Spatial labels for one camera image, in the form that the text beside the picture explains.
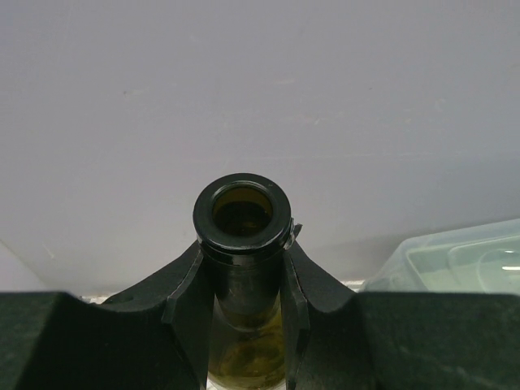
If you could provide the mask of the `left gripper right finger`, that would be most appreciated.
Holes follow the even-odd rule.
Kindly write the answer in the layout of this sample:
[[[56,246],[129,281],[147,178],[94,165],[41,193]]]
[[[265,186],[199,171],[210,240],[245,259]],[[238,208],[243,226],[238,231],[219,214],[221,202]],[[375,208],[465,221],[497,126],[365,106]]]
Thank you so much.
[[[354,292],[293,245],[284,347],[289,389],[516,389],[519,299]]]

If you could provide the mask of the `dark wine bottle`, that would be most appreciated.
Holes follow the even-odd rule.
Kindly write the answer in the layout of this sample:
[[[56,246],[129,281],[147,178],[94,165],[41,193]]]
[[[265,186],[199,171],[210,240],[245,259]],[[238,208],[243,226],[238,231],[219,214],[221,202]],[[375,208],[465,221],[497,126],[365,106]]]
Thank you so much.
[[[288,197],[261,175],[225,175],[198,196],[193,225],[214,292],[209,381],[218,389],[281,388],[280,284],[297,236]]]

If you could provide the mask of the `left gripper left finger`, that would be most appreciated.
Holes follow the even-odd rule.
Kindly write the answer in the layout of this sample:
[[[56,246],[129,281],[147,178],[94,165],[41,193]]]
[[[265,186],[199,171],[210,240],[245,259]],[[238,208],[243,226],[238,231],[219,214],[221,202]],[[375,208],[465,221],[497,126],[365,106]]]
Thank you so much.
[[[92,304],[66,292],[1,295],[4,389],[203,389],[211,290],[198,244]]]

